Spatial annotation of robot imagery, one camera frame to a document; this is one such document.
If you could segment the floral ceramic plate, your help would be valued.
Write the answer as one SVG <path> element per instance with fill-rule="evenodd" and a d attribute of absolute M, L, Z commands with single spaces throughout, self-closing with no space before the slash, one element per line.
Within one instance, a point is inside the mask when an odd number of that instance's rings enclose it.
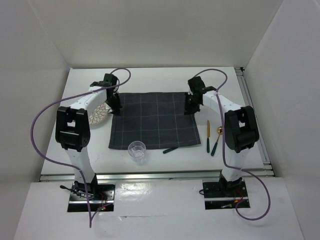
<path fill-rule="evenodd" d="M 99 125 L 108 117 L 110 112 L 110 106 L 106 102 L 101 103 L 88 117 L 89 126 L 93 127 Z"/>

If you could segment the gold knife green handle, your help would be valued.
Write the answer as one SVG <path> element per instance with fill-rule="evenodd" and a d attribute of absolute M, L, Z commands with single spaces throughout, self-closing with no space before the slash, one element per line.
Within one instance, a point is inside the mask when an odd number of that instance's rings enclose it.
<path fill-rule="evenodd" d="M 211 137 L 211 123 L 207 120 L 207 138 L 206 138 L 206 152 L 210 152 L 210 137 Z"/>

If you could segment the dark checked cloth placemat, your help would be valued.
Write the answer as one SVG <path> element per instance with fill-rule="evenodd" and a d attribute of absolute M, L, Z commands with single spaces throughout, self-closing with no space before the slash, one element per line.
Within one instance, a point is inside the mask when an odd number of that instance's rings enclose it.
<path fill-rule="evenodd" d="M 201 144 L 194 115 L 185 115 L 183 92 L 120 93 L 122 108 L 112 118 L 108 147 L 127 150 L 135 141 L 148 150 Z"/>

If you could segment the gold spoon green handle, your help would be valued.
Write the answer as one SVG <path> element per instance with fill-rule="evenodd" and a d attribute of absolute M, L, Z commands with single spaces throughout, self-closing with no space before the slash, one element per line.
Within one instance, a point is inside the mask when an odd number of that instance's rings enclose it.
<path fill-rule="evenodd" d="M 220 139 L 220 137 L 223 135 L 223 127 L 222 127 L 222 126 L 220 126 L 220 127 L 217 129 L 217 134 L 218 134 L 218 137 L 217 137 L 217 139 L 216 139 L 216 141 L 215 141 L 215 144 L 214 144 L 214 146 L 213 146 L 213 148 L 212 148 L 212 151 L 211 151 L 211 153 L 210 153 L 210 155 L 211 155 L 212 157 L 215 155 L 216 150 L 217 150 L 217 147 L 218 147 L 219 139 Z"/>

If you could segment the clear plastic cup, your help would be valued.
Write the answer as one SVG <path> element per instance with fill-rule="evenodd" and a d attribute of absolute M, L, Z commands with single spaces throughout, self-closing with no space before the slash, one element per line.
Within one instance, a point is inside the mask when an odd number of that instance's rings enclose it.
<path fill-rule="evenodd" d="M 137 165 L 143 166 L 147 163 L 146 146 L 143 142 L 133 141 L 129 144 L 127 150 L 128 154 Z"/>

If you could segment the gold fork green handle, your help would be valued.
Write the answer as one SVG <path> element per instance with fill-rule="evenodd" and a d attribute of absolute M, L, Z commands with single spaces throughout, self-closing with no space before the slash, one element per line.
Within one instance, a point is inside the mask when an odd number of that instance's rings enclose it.
<path fill-rule="evenodd" d="M 177 149 L 177 147 L 171 147 L 171 148 L 168 148 L 168 149 L 164 150 L 162 153 L 163 154 L 167 154 L 167 153 L 172 152 L 172 151 L 174 151 L 176 149 Z"/>

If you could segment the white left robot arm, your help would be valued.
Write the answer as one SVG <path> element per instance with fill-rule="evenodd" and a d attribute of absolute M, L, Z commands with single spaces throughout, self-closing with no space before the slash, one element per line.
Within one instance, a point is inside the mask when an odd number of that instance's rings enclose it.
<path fill-rule="evenodd" d="M 148 150 L 190 147 L 200 144 L 194 115 L 185 114 L 183 92 L 118 93 L 118 78 L 106 73 L 90 85 L 90 94 L 56 113 L 55 139 L 66 150 L 75 170 L 75 189 L 88 200 L 99 193 L 96 173 L 87 146 L 91 131 L 89 116 L 100 104 L 113 115 L 108 147 L 127 150 L 142 142 Z"/>

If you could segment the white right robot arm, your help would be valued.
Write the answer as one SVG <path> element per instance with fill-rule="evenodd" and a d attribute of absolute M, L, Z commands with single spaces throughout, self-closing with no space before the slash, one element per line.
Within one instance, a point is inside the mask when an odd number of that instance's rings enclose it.
<path fill-rule="evenodd" d="M 219 175 L 218 191 L 231 196 L 241 185 L 242 169 L 251 148 L 259 140 L 254 109 L 232 102 L 212 86 L 206 87 L 201 77 L 187 81 L 189 92 L 185 94 L 184 113 L 194 114 L 200 106 L 206 106 L 222 117 L 222 160 L 224 167 Z"/>

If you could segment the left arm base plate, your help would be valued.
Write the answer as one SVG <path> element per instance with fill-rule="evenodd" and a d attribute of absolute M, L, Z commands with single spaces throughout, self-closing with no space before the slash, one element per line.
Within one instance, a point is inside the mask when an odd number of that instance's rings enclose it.
<path fill-rule="evenodd" d="M 84 192 L 76 190 L 74 184 L 72 187 L 66 187 L 64 185 L 60 185 L 59 187 L 70 192 L 67 207 L 68 213 L 83 213 L 88 211 L 87 199 Z M 101 212 L 113 212 L 115 189 L 115 184 L 101 184 L 98 186 L 95 194 L 90 193 L 88 199 L 91 211 L 95 212 L 98 208 L 101 208 Z"/>

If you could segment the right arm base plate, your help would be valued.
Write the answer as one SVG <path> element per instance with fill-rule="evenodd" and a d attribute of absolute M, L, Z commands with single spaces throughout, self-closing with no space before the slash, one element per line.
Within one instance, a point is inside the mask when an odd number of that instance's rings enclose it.
<path fill-rule="evenodd" d="M 206 210 L 224 210 L 238 208 L 250 208 L 246 183 L 242 181 L 240 186 L 228 193 L 219 189 L 218 182 L 203 182 L 202 189 L 198 191 L 204 197 Z"/>

